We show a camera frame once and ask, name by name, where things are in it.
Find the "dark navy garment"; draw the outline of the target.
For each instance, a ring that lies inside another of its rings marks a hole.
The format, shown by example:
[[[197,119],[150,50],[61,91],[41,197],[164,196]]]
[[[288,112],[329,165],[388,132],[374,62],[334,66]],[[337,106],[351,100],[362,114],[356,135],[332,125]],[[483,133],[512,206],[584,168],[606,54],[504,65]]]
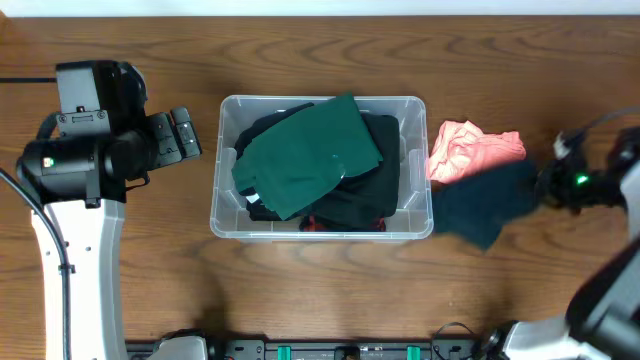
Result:
[[[435,234],[454,234],[486,251],[510,222],[533,213],[537,169],[525,159],[446,185],[432,195]]]

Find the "pink garment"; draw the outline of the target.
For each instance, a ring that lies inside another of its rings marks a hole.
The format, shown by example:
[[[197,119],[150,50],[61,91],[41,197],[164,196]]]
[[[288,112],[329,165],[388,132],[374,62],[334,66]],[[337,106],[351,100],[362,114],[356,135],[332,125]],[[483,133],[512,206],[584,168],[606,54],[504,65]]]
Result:
[[[450,184],[525,158],[517,131],[488,134],[471,121],[447,120],[439,128],[427,170],[431,180]]]

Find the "clear plastic storage bin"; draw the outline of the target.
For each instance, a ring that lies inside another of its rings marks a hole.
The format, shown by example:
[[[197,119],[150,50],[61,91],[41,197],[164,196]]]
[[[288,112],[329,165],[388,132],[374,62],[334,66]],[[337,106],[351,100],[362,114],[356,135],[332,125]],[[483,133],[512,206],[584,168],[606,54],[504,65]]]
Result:
[[[390,115],[399,123],[400,177],[397,209],[385,220],[384,232],[301,232],[299,219],[252,221],[246,200],[236,191],[231,170],[234,144],[255,120],[305,103],[322,103],[327,96],[230,95],[220,105],[213,177],[210,229],[219,238],[242,242],[374,241],[402,243],[428,237],[434,228],[430,176],[427,110],[415,96],[356,96],[362,113]]]

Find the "dark green garment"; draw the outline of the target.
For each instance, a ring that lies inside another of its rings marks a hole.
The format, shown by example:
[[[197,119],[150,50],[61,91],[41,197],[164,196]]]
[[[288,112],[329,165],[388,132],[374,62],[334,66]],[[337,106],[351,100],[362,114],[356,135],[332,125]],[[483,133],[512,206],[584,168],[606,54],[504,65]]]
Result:
[[[383,162],[350,93],[259,118],[235,143],[235,189],[285,220]]]

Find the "red navy plaid shirt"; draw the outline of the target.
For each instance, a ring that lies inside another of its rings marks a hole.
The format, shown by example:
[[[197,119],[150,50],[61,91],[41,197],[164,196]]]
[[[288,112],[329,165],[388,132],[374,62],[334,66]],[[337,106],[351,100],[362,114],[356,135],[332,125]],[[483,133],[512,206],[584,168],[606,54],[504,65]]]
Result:
[[[302,232],[385,232],[386,223],[383,218],[379,218],[369,225],[354,227],[316,216],[305,216],[300,222],[299,230]]]

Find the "black garment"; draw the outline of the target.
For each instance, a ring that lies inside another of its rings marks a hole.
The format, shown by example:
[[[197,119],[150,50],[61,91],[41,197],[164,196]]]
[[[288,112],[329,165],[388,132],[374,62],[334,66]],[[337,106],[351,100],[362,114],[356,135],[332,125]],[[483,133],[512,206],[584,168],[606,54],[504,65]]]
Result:
[[[257,119],[236,140],[236,160],[241,158],[255,137],[311,106],[314,105],[308,102]],[[400,180],[399,122],[391,115],[361,113],[361,117],[383,157],[378,167],[356,177],[343,178],[336,188],[285,220],[316,216],[334,223],[360,227],[395,214]],[[255,194],[255,191],[249,188],[239,193],[246,197]]]

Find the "black cloth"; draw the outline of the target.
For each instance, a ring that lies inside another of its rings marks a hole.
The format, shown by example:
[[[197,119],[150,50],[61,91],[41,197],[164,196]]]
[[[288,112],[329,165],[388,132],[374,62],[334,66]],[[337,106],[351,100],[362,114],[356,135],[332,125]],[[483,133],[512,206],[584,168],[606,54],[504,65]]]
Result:
[[[257,193],[246,196],[246,210],[252,221],[281,221],[281,217],[266,207]]]

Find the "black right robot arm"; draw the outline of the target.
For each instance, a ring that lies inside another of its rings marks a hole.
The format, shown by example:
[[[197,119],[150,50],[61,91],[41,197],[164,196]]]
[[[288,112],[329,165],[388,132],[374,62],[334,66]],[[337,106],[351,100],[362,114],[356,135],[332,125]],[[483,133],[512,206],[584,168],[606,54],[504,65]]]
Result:
[[[496,359],[637,359],[639,357],[639,129],[621,131],[608,158],[618,186],[629,245],[589,279],[567,312],[516,322],[496,343]]]

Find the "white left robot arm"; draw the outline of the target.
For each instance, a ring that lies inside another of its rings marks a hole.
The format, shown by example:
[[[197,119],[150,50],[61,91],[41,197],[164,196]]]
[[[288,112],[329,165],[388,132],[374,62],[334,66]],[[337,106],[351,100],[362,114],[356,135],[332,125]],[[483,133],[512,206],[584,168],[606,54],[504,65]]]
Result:
[[[49,359],[127,359],[120,238],[130,182],[199,156],[186,108],[53,113],[17,162],[40,248]]]

